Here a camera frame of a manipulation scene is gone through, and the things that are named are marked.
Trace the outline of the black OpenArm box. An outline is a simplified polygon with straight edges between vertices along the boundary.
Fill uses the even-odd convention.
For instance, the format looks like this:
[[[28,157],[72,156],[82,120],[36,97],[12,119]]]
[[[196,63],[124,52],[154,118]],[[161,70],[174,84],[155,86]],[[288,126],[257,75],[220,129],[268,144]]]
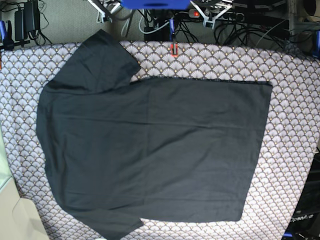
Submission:
[[[320,153],[314,155],[298,204],[283,240],[318,240],[320,238]]]

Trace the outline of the red table clamp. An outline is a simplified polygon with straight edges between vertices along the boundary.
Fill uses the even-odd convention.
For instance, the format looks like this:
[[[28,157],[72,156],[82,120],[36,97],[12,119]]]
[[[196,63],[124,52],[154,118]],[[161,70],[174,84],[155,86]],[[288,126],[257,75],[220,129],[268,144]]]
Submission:
[[[170,45],[170,54],[174,57],[174,58],[177,58],[179,53],[178,53],[178,44],[176,42],[173,42],[171,45]]]

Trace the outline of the black power strip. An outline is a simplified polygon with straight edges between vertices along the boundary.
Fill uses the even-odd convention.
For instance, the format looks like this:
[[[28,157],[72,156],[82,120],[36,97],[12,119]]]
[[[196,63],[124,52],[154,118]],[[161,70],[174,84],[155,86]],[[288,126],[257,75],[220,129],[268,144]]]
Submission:
[[[201,15],[201,13],[196,10],[196,9],[190,9],[188,12],[188,15],[190,18],[193,19],[201,19],[203,18],[203,16]],[[216,9],[216,10],[209,10],[209,9],[205,9],[204,11],[204,15],[206,17],[216,17],[218,16],[218,20],[226,20],[226,21],[236,21],[236,22],[244,22],[245,21],[245,15],[243,13],[235,13],[235,12],[225,12],[222,15],[219,15],[220,12]]]

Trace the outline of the black power adapter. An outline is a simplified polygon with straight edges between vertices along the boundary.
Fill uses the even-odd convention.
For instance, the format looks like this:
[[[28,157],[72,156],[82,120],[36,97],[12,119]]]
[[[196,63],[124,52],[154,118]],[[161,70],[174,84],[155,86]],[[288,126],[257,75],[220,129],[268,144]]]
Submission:
[[[14,34],[16,41],[36,38],[40,26],[40,10],[37,0],[29,0],[14,13]]]

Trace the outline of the beige chair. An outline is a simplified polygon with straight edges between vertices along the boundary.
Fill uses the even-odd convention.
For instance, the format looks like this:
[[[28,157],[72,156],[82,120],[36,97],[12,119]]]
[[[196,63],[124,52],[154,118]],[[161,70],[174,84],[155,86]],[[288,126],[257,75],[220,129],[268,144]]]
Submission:
[[[48,240],[35,204],[20,197],[0,138],[0,238],[2,240]]]

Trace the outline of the fan-patterned table cloth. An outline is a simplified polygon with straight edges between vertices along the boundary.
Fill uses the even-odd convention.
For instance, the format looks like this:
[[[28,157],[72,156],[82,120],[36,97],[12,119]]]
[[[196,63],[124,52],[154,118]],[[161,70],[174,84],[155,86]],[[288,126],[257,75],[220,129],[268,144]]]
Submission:
[[[320,138],[320,63],[270,50],[168,42],[123,41],[140,64],[133,81],[152,76],[267,81],[272,95],[263,142],[240,221],[173,223],[144,220],[129,240],[279,240],[305,186]],[[51,240],[99,235],[56,203],[36,136],[43,86],[78,48],[76,43],[4,51],[0,59],[0,126],[18,194],[35,204]]]

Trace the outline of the dark navy T-shirt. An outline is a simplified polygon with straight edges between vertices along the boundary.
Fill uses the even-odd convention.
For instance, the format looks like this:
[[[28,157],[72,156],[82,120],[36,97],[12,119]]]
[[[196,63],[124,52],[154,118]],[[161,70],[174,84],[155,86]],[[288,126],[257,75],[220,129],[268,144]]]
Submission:
[[[36,134],[57,204],[108,240],[168,222],[236,222],[273,87],[152,77],[98,31],[43,88]]]

